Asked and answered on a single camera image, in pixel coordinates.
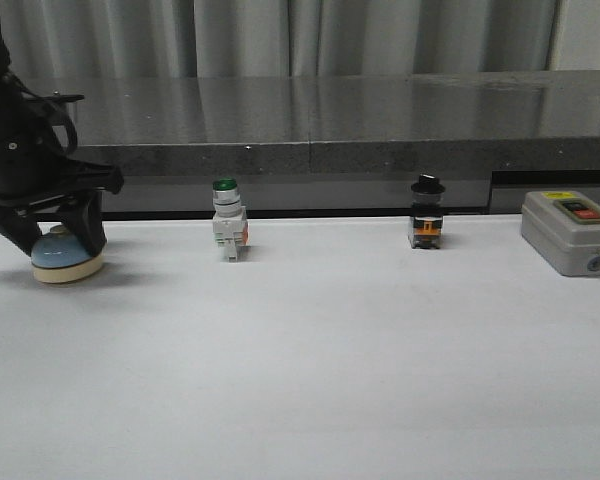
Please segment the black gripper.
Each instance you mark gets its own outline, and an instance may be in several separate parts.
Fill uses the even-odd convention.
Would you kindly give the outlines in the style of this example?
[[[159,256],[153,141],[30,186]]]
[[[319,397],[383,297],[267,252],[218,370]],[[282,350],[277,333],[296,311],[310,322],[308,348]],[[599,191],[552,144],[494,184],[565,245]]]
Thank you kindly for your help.
[[[33,96],[0,92],[0,235],[27,256],[42,233],[28,212],[75,199],[59,207],[59,221],[89,255],[99,255],[106,235],[102,193],[120,192],[119,168],[71,159],[77,133],[66,105],[81,94]]]

